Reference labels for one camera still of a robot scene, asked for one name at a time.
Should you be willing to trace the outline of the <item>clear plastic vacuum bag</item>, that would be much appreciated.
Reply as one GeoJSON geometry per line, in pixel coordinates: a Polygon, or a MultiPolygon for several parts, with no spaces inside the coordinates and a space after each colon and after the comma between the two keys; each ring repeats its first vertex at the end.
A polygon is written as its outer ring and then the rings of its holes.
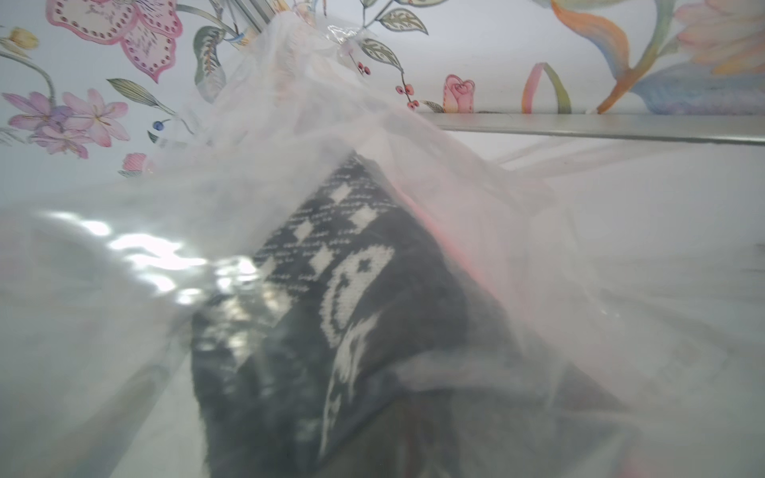
{"type": "Polygon", "coordinates": [[[350,155],[373,165],[442,252],[619,400],[617,477],[764,473],[764,232],[717,239],[662,192],[627,254],[586,246],[551,180],[634,161],[507,170],[375,93],[344,45],[294,16],[241,54],[213,104],[181,112],[119,183],[1,216],[1,473],[212,477],[191,321],[250,284],[249,257],[350,155]]]}

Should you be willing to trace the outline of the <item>black smiley knitted blanket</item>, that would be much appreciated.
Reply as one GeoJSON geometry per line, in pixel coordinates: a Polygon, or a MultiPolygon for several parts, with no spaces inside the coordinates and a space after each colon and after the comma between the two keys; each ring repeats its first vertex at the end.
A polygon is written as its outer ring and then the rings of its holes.
{"type": "Polygon", "coordinates": [[[350,155],[191,321],[212,477],[617,477],[621,404],[350,155]]]}

